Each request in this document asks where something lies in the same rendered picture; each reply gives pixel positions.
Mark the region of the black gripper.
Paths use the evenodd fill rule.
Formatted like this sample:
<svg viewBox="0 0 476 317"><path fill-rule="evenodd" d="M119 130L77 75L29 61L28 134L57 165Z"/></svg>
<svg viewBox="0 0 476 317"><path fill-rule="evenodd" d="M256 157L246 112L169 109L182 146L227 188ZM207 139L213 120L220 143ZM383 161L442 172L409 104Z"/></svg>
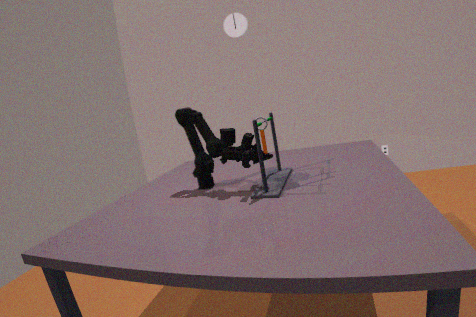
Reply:
<svg viewBox="0 0 476 317"><path fill-rule="evenodd" d="M263 161L268 160L273 158L273 154L266 154L264 151L262 151L263 155ZM259 163L259 157L258 157L258 151L257 151L257 146L256 144L253 145L253 148L251 150L251 146L249 147L249 150L241 150L238 147L234 148L234 153L233 153L234 160L236 162L242 161L242 166L244 168L250 168L251 165L249 162L252 160L253 164Z"/></svg>

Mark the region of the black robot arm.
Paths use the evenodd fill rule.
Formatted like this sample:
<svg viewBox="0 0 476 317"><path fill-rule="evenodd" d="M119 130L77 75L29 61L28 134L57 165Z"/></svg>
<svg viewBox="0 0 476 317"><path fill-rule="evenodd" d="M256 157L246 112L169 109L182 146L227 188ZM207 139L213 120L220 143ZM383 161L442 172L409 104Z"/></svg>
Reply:
<svg viewBox="0 0 476 317"><path fill-rule="evenodd" d="M222 164L225 164L227 160L234 160L233 153L235 147L232 145L236 142L235 129L220 129L220 140L213 134L201 112L192 110L189 107L181 108L176 110L175 117L179 124L183 126L195 155L195 169L192 174L194 178L197 178L199 186L197 189L211 189L215 185L211 176L214 170L212 158L221 156L220 161ZM203 137L209 155L205 153L194 125ZM249 150L250 146L253 148L253 145L251 145L253 138L254 135L252 133L245 133L241 147L238 148L245 151Z"/></svg>

